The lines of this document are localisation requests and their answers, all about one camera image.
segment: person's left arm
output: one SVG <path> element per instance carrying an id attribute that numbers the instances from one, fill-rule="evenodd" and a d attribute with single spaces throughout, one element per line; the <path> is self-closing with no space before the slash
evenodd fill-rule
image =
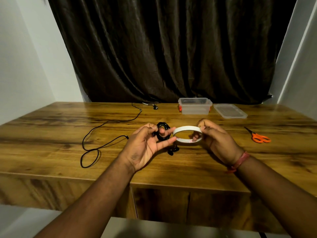
<path id="1" fill-rule="evenodd" d="M 167 136 L 175 127 L 164 130 Z M 110 216 L 135 172 L 148 163 L 155 152 L 176 141 L 172 137 L 157 143 L 155 124 L 146 124 L 136 130 L 105 172 L 74 204 L 43 228 L 35 238 L 50 237 L 101 237 Z"/>

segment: plastic container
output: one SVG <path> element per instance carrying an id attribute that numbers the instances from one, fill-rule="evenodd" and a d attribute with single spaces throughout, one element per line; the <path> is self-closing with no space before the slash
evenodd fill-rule
<path id="1" fill-rule="evenodd" d="M 208 98 L 180 98 L 178 103 L 182 114 L 208 114 L 212 106 Z"/>
<path id="2" fill-rule="evenodd" d="M 215 104 L 214 108 L 225 119 L 245 119 L 248 116 L 245 112 L 243 112 L 234 104 Z"/>

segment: scissor blade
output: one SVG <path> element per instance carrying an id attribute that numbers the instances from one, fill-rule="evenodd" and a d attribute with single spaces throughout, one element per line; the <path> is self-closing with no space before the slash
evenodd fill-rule
<path id="1" fill-rule="evenodd" d="M 249 131 L 250 134 L 255 134 L 255 132 L 252 132 L 250 129 L 248 129 L 247 127 L 244 127 L 246 130 Z"/>

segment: floor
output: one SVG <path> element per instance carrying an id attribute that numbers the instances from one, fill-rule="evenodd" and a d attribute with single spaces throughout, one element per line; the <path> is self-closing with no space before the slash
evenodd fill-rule
<path id="1" fill-rule="evenodd" d="M 32 238 L 59 211 L 0 205 L 0 238 Z M 290 236 L 266 234 L 267 238 Z M 251 231 L 167 224 L 145 220 L 111 218 L 102 238 L 260 238 Z"/>

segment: tape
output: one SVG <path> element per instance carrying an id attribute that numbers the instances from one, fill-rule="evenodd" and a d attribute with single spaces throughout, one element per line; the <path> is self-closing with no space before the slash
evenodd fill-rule
<path id="1" fill-rule="evenodd" d="M 178 132 L 186 131 L 186 130 L 197 131 L 199 133 L 202 133 L 199 127 L 196 127 L 196 126 L 182 126 L 182 127 L 176 128 L 174 130 L 173 136 L 176 136 L 176 134 Z M 196 141 L 193 141 L 192 139 L 182 139 L 182 138 L 179 138 L 179 137 L 177 137 L 176 140 L 178 142 L 181 142 L 181 143 L 196 143 L 196 142 L 200 141 L 201 139 L 202 139 L 202 136 L 200 136 Z"/>

